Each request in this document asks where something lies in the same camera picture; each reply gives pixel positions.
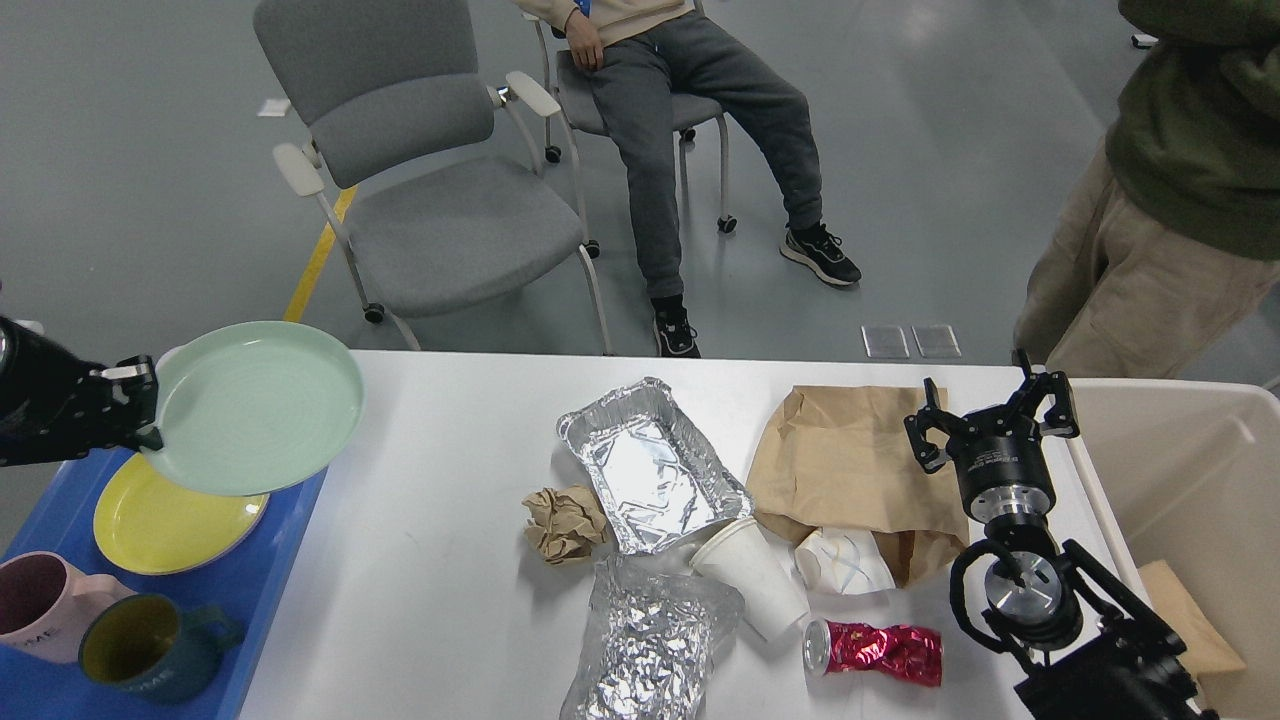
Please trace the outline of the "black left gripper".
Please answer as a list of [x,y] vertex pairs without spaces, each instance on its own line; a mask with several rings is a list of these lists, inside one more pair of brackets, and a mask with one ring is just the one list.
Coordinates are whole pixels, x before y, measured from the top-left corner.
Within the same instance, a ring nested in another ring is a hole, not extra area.
[[159,451],[159,379],[150,355],[88,363],[3,318],[1,464],[84,457],[115,446]]

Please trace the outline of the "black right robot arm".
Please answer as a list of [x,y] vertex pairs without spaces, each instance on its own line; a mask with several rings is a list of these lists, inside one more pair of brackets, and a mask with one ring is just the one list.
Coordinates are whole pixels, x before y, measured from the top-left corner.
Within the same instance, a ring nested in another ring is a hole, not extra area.
[[952,465],[964,514],[983,537],[952,562],[948,602],[960,629],[1011,655],[1018,698],[1036,719],[1213,719],[1197,708],[1181,637],[1074,539],[1048,524],[1057,496],[1043,455],[1050,437],[1080,433],[1064,372],[1036,370],[1009,400],[956,415],[932,379],[905,418],[911,454],[933,474]]

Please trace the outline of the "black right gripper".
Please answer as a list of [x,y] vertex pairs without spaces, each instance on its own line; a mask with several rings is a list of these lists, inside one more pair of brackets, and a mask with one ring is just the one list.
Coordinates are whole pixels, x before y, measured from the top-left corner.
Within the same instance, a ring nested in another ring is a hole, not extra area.
[[[1038,441],[1080,434],[1068,374],[1036,370],[1024,348],[1015,348],[1014,359],[1023,382],[995,409],[995,436],[952,438],[963,434],[963,418],[941,407],[932,378],[923,380],[924,404],[904,418],[915,461],[924,473],[937,473],[951,459],[963,509],[978,523],[1011,514],[1047,515],[1056,505],[1056,493]],[[928,439],[931,430],[952,438],[948,452]]]

